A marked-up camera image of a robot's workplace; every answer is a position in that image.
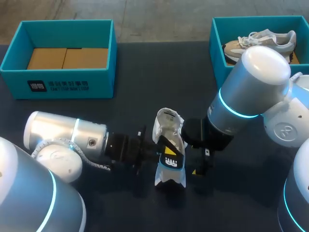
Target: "brown cardboard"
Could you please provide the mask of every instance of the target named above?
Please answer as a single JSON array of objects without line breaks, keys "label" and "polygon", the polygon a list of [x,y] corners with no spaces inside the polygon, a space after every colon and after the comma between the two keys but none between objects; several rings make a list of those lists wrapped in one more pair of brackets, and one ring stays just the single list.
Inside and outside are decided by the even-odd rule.
[{"label": "brown cardboard", "polygon": [[107,48],[67,49],[63,69],[102,69],[106,68]]},{"label": "brown cardboard", "polygon": [[27,69],[62,69],[66,48],[35,48]]},{"label": "brown cardboard", "polygon": [[[227,66],[234,66],[233,64],[230,64],[228,62],[226,64],[227,64]],[[292,58],[290,64],[299,64],[299,61],[298,61],[298,58],[297,58],[295,52],[293,52],[293,58]]]}]

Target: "open box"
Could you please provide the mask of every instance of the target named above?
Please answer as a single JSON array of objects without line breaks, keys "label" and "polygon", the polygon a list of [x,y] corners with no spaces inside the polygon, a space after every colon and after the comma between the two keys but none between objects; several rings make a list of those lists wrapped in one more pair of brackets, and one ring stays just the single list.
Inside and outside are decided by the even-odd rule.
[{"label": "open box", "polygon": [[[106,67],[27,70],[35,48],[107,48]],[[15,99],[112,98],[116,54],[112,20],[22,21],[0,73]]]},{"label": "open box", "polygon": [[291,75],[309,74],[309,25],[303,16],[218,17],[212,19],[209,53],[218,89],[233,69],[226,63],[222,45],[248,36],[253,31],[269,29],[274,33],[296,32],[295,54],[300,64],[290,64]]}]

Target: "robot logo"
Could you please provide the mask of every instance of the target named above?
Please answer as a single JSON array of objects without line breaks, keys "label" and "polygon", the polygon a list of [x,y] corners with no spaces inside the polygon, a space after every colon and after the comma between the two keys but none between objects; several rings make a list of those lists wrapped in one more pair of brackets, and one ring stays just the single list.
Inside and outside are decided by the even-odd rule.
[{"label": "robot logo", "polygon": [[289,123],[278,123],[275,126],[274,132],[278,138],[284,141],[293,141],[297,138],[296,128]]}]

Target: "concrete floor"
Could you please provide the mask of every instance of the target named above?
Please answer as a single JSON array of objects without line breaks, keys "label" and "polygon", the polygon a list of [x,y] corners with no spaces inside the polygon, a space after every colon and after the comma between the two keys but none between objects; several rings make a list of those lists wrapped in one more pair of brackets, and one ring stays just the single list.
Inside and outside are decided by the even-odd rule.
[{"label": "concrete floor", "polygon": [[113,19],[118,42],[208,40],[216,16],[303,15],[308,0],[0,0],[0,44],[21,20]]}]

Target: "cable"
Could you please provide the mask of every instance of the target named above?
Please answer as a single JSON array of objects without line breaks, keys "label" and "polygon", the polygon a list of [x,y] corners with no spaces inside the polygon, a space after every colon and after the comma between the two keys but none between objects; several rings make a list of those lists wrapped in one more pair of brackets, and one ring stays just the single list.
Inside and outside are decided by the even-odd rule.
[{"label": "cable", "polygon": [[302,75],[303,74],[301,72],[298,72],[298,73],[294,74],[294,76],[290,77],[290,80],[295,82]]},{"label": "cable", "polygon": [[35,150],[31,154],[31,157],[33,157],[36,160],[39,152],[42,151],[43,148],[49,145],[61,145],[61,146],[65,145],[68,148],[73,149],[82,158],[82,160],[86,162],[87,164],[89,164],[90,166],[95,167],[95,168],[104,169],[106,171],[111,170],[110,166],[101,165],[101,164],[97,164],[97,163],[90,161],[76,143],[72,142],[69,139],[65,139],[65,138],[43,140],[36,146]]}]

